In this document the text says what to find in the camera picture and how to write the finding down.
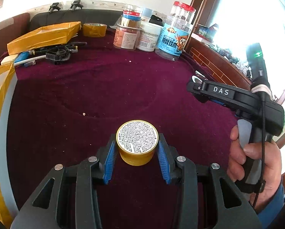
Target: window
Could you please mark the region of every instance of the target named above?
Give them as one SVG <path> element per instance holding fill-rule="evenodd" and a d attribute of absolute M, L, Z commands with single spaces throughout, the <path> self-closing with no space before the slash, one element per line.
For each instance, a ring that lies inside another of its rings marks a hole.
<path fill-rule="evenodd" d="M 246 48 L 261 44 L 268 80 L 278 98 L 285 88 L 285 9 L 279 0 L 222 0 L 214 43 L 246 62 Z"/>

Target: sleeve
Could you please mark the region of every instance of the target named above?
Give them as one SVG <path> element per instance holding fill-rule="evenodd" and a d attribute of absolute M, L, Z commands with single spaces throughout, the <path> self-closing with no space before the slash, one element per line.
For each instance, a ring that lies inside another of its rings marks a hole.
<path fill-rule="evenodd" d="M 275 217 L 280 212 L 284 205 L 284 187 L 281 181 L 279 188 L 277 189 L 272 201 L 258 214 L 258 218 L 261 221 L 262 228 L 266 229 Z"/>

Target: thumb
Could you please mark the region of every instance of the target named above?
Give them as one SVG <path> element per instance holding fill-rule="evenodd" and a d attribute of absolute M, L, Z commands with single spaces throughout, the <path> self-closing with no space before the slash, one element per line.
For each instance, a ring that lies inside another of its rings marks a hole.
<path fill-rule="evenodd" d="M 243 151 L 246 156 L 252 159 L 261 159 L 261 143 L 251 143 L 244 146 Z M 273 143 L 265 142 L 265 164 L 274 169 L 277 166 L 277 163 L 280 162 L 281 154 L 278 146 Z"/>

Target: red cloth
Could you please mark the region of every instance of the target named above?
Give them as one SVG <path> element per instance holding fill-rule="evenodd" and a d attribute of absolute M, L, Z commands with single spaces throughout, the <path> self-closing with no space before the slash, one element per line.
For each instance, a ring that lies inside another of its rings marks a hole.
<path fill-rule="evenodd" d="M 39 60 L 16 69 L 7 160 L 19 208 L 56 164 L 70 166 L 94 155 L 134 119 L 153 124 L 193 162 L 227 168 L 236 119 L 229 109 L 201 104 L 186 91 L 201 67 L 188 56 L 171 62 L 154 52 L 115 49 L 113 36 L 75 38 L 88 46 L 62 65 Z M 166 185 L 156 155 L 140 167 L 118 155 L 112 180 L 98 197 L 103 228 L 171 226 L 176 188 Z"/>

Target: yellow tape roll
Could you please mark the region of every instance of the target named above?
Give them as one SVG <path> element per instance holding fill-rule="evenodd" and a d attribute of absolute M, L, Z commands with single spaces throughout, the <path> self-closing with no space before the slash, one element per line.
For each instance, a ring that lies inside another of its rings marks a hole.
<path fill-rule="evenodd" d="M 133 166 L 148 163 L 158 143 L 156 128 L 146 121 L 128 121 L 119 127 L 116 141 L 122 159 Z"/>
<path fill-rule="evenodd" d="M 83 35 L 87 37 L 104 37 L 106 25 L 99 23 L 85 23 L 83 25 Z"/>

